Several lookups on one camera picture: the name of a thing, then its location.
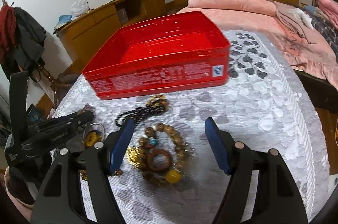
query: red tin box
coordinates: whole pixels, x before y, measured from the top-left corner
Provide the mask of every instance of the red tin box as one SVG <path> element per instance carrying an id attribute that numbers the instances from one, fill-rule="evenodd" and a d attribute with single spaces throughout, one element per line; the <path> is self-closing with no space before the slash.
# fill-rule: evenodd
<path id="1" fill-rule="evenodd" d="M 201 12 L 181 13 L 120 28 L 82 73 L 102 100 L 205 88 L 227 80 L 229 47 Z"/>

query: silver bolt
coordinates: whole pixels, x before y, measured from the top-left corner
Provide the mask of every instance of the silver bolt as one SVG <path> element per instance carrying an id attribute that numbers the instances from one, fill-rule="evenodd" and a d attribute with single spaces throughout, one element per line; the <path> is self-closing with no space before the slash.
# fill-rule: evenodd
<path id="1" fill-rule="evenodd" d="M 244 144 L 242 142 L 236 142 L 234 146 L 240 150 L 244 148 Z"/>
<path id="2" fill-rule="evenodd" d="M 271 152 L 271 154 L 274 155 L 274 156 L 276 156 L 276 155 L 279 154 L 279 152 L 278 152 L 275 148 L 272 148 L 272 149 L 270 150 L 270 152 Z"/>
<path id="3" fill-rule="evenodd" d="M 104 146 L 104 143 L 103 143 L 103 142 L 96 142 L 96 143 L 94 144 L 94 147 L 95 147 L 96 149 L 103 148 L 103 146 Z"/>
<path id="4" fill-rule="evenodd" d="M 68 149 L 67 148 L 63 148 L 63 149 L 61 149 L 61 151 L 60 151 L 60 154 L 61 155 L 66 155 L 68 153 Z"/>

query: folded pink blanket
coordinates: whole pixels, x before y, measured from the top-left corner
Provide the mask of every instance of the folded pink blanket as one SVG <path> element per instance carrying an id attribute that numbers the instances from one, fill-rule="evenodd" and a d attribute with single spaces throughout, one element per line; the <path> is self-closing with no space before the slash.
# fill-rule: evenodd
<path id="1" fill-rule="evenodd" d="M 263 15 L 276 16 L 276 6 L 271 0 L 189 0 L 192 8 L 240 10 Z"/>
<path id="2" fill-rule="evenodd" d="M 330 19 L 330 22 L 338 29 L 338 3 L 333 0 L 318 0 L 319 9 Z"/>
<path id="3" fill-rule="evenodd" d="M 280 11 L 292 6 L 277 3 Z M 246 30 L 263 33 L 279 49 L 291 66 L 320 79 L 327 79 L 338 90 L 336 56 L 324 37 L 304 26 L 305 38 L 292 32 L 277 18 L 256 13 L 224 9 L 186 7 L 178 13 L 201 11 L 221 30 Z"/>

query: wooden dresser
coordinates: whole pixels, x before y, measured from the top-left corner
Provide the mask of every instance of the wooden dresser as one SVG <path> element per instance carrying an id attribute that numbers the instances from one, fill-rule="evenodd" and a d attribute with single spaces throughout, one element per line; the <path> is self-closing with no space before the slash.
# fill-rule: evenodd
<path id="1" fill-rule="evenodd" d="M 120 22 L 117 11 L 125 9 L 128 20 Z M 121 27 L 163 16 L 164 0 L 115 0 L 66 25 L 59 38 L 73 61 L 72 70 L 81 72 L 101 46 Z"/>

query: bed frame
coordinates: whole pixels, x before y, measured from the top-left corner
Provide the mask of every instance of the bed frame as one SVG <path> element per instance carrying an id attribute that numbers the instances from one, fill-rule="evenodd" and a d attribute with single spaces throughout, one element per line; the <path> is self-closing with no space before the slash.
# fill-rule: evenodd
<path id="1" fill-rule="evenodd" d="M 317 0 L 312 0 L 312 5 L 318 7 Z M 338 91 L 327 80 L 318 79 L 303 71 L 295 70 L 295 73 L 315 107 L 338 114 Z"/>

